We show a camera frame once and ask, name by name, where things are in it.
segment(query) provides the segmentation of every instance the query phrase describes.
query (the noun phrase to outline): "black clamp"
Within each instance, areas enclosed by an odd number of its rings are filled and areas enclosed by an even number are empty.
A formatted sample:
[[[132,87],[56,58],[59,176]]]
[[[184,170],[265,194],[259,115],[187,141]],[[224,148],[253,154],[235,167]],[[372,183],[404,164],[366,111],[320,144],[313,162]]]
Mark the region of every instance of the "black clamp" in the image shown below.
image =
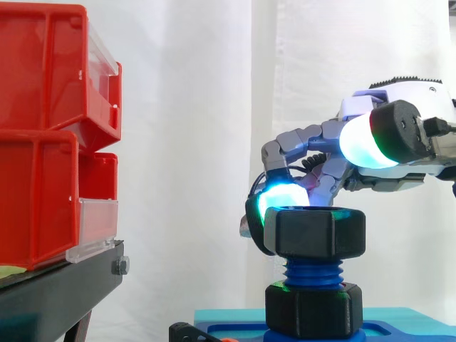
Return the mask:
[[[221,342],[218,338],[210,336],[204,331],[188,323],[174,323],[170,326],[170,342]]]

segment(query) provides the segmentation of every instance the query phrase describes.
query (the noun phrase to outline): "screw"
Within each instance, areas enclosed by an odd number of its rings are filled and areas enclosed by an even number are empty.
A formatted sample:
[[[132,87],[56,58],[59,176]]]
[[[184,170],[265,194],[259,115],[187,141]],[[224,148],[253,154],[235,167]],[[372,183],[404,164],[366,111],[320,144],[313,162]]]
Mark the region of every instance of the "screw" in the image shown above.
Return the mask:
[[[130,258],[128,256],[121,256],[117,259],[117,274],[125,276],[130,271]]]

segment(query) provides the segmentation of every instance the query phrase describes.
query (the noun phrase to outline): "blue tray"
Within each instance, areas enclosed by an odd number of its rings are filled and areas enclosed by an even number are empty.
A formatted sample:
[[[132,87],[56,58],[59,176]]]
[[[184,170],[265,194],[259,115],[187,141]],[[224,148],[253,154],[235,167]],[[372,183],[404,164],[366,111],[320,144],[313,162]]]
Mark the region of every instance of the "blue tray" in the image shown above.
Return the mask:
[[[344,342],[456,342],[456,326],[411,309],[369,308],[364,309],[363,315],[363,330]],[[264,309],[199,310],[195,313],[195,325],[217,338],[234,338],[239,342],[302,341],[268,331],[264,317]]]

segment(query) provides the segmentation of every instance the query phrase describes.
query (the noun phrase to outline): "wire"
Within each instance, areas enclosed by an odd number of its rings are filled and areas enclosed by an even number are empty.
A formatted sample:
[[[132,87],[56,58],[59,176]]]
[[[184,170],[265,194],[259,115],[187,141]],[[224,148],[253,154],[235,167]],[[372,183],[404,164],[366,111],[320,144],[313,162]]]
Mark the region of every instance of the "wire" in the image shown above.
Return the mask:
[[[326,161],[326,153],[319,153],[311,157],[307,157],[302,160],[302,166],[304,166],[305,173],[312,172],[313,168],[317,165],[323,164]]]
[[[306,171],[306,169],[304,167],[301,167],[301,166],[289,165],[288,168],[290,170],[298,170],[298,171],[301,171],[302,173],[308,173]],[[266,174],[264,172],[262,172],[255,179],[254,184],[252,184],[252,187],[250,188],[249,197],[255,195],[255,190],[257,189],[259,183],[261,182],[261,180],[264,178],[265,175]]]

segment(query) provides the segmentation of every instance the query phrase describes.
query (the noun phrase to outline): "black metal shelf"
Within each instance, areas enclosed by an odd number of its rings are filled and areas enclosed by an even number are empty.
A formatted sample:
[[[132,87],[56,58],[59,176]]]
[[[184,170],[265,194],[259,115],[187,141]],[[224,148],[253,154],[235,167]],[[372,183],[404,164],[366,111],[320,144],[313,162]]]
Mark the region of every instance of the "black metal shelf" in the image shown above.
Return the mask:
[[[0,341],[84,341],[90,312],[122,283],[123,242],[78,264],[10,276],[0,281]]]

